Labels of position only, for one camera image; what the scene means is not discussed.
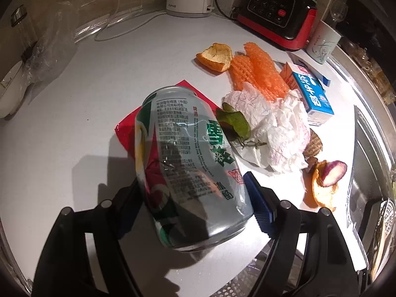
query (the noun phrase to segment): plastic bag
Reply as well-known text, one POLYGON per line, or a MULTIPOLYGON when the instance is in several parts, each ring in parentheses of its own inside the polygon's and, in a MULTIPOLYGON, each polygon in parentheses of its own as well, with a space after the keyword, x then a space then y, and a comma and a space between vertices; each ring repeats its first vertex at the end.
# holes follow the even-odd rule
POLYGON ((29 83, 35 84, 33 98, 64 71, 76 53, 77 23, 77 11, 70 2, 55 4, 47 30, 25 64, 24 75, 29 83))
POLYGON ((243 159, 279 173, 308 166, 302 155, 310 139, 308 114, 298 90, 269 102, 245 82, 242 91, 227 94, 224 101, 241 111, 250 125, 251 136, 244 145, 231 142, 243 159))

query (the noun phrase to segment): white mug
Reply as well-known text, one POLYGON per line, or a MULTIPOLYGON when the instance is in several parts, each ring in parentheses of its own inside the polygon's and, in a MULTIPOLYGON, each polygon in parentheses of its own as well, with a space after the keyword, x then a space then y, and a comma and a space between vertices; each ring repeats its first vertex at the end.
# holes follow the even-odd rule
POLYGON ((324 64, 340 38, 341 35, 337 31, 323 21, 320 21, 309 41, 306 52, 313 60, 324 64))

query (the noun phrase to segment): milk carton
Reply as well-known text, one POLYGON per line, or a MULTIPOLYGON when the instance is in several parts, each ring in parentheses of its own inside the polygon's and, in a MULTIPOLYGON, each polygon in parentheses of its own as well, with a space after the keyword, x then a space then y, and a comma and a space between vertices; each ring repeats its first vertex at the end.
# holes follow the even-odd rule
POLYGON ((320 126, 334 115, 320 82, 306 68, 287 62, 280 75, 290 89, 300 91, 310 125, 320 126))

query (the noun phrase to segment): green snowflake logo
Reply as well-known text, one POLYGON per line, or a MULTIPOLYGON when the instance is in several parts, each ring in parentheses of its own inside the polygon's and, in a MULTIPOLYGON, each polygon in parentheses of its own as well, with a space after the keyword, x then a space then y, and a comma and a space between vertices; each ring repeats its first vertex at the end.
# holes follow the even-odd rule
POLYGON ((220 146, 213 146, 211 151, 215 154, 215 162, 219 163, 222 167, 224 167, 224 163, 231 164, 235 161, 235 159, 233 159, 231 155, 220 146))

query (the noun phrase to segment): beer can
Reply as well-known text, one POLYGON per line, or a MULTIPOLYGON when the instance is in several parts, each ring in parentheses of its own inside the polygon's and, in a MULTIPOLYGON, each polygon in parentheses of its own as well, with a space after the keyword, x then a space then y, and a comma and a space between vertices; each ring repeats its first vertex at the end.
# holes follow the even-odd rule
POLYGON ((241 232, 253 215, 231 146, 209 105, 180 86, 136 115, 135 163, 161 243, 197 251, 241 232))

